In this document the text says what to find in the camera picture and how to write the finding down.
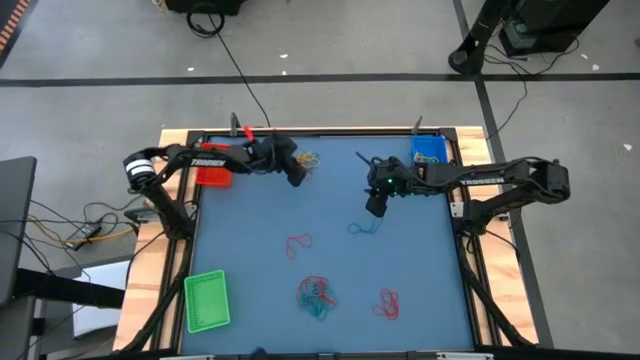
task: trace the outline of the blue container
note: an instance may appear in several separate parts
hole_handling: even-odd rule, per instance
[[[416,164],[447,163],[447,144],[444,136],[412,136],[411,159]]]

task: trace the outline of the black floor line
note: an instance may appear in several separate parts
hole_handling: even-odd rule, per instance
[[[317,74],[317,75],[255,75],[247,76],[251,84],[301,84],[326,82],[475,82],[476,76],[425,73],[370,73],[370,74]],[[621,81],[640,80],[640,73],[610,74],[545,74],[525,76],[528,82]],[[483,74],[483,82],[520,82],[517,75]],[[98,87],[98,86],[166,86],[166,85],[223,85],[242,84],[240,76],[199,77],[139,77],[88,79],[0,79],[0,87]]]
[[[462,6],[461,0],[452,1],[453,7],[456,12],[456,17],[458,18],[458,24],[460,25],[460,32],[462,34],[462,38],[464,38],[469,32],[469,24],[467,23],[467,17],[464,12],[464,7]],[[547,76],[551,75],[537,76],[536,78],[538,78],[537,81],[540,81],[540,78],[545,78]],[[493,110],[491,108],[491,101],[489,99],[489,94],[487,93],[485,81],[487,81],[489,78],[494,78],[494,81],[514,81],[504,80],[505,77],[507,77],[507,75],[482,75],[474,79],[474,84],[478,93],[478,100],[480,102],[480,109],[482,110],[482,115],[484,117],[487,134],[493,134],[494,132],[496,132],[497,125],[495,117],[493,115]],[[489,147],[493,154],[494,161],[505,161],[504,149],[502,147],[502,141],[500,139],[499,133],[496,133],[491,137],[489,141]],[[503,187],[502,189],[502,191],[507,190],[509,190],[508,187]],[[511,219],[520,219],[521,212],[512,211],[509,215],[511,216]],[[520,251],[520,267],[523,270],[522,277],[525,283],[529,306],[531,308],[531,315],[533,317],[536,333],[538,335],[538,343],[542,347],[553,348],[551,329],[549,328],[549,322],[547,320],[544,304],[542,303],[542,296],[540,294],[540,288],[538,286],[538,280],[536,278],[535,268],[533,266],[533,260],[531,258],[531,251],[529,250],[529,244],[527,242],[527,237],[524,231],[523,221],[516,221],[512,226],[513,239],[518,250]]]

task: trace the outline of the rubber band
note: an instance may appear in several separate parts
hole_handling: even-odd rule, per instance
[[[422,153],[417,152],[414,156],[413,156],[413,161],[417,162],[417,163],[427,163],[427,164],[437,164],[440,162],[440,160],[438,160],[437,157],[434,156],[425,156]]]
[[[296,155],[296,161],[305,169],[313,169],[320,166],[320,155],[317,152],[305,151]]]
[[[336,305],[329,288],[329,280],[321,276],[309,276],[302,280],[296,293],[298,306],[318,320],[324,320],[329,310]]]
[[[398,293],[389,289],[380,290],[380,300],[382,303],[373,307],[373,313],[384,316],[389,320],[396,320],[400,313],[398,305]]]
[[[285,243],[285,249],[289,260],[294,260],[296,258],[296,250],[293,246],[291,246],[292,242],[296,242],[306,249],[311,249],[311,246],[313,246],[313,239],[311,238],[311,234],[309,233],[304,233],[298,236],[289,236],[287,238],[287,242]]]
[[[360,233],[374,235],[375,233],[378,232],[378,229],[380,229],[380,225],[382,225],[382,219],[373,218],[373,220],[371,220],[371,225],[369,225],[368,229],[363,228],[358,223],[351,223],[347,225],[347,231],[351,233],[351,235],[356,235]]]

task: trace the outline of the pile of rubber bands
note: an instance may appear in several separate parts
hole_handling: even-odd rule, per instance
[[[329,280],[320,276],[309,276],[302,280],[296,298],[298,306],[318,320],[324,320],[329,310],[336,305]]]
[[[395,320],[400,313],[398,305],[398,293],[389,289],[380,290],[380,300],[382,303],[373,307],[373,313],[384,316],[389,320]]]
[[[307,170],[309,175],[313,175],[313,169],[320,166],[320,155],[315,151],[305,151],[296,155],[296,161]]]

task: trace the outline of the gray concrete floor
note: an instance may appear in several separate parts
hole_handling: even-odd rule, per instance
[[[463,0],[469,21],[481,0]],[[640,72],[639,3],[612,0],[554,73]],[[247,75],[452,73],[460,31],[450,0],[249,0],[223,32]],[[286,59],[279,55],[288,54]],[[532,57],[526,67],[543,66]],[[508,72],[487,66],[487,73]],[[193,36],[181,15],[147,0],[39,0],[0,78],[236,75],[217,39]],[[638,165],[640,83],[529,83],[501,133],[507,158],[559,158],[566,203],[524,210],[524,225],[556,347],[640,353]],[[272,122],[287,125],[484,125],[473,83],[360,82],[252,86]],[[488,83],[498,124],[520,83]],[[156,144],[161,129],[260,125],[242,85],[0,88],[2,158],[38,158],[34,199],[79,219],[94,200],[129,199],[122,159]],[[627,151],[623,144],[633,145]],[[33,207],[36,216],[53,218]],[[64,235],[73,229],[56,227]],[[85,247],[82,264],[131,254],[132,237]],[[73,265],[42,247],[52,267]],[[38,269],[29,252],[21,263]]]

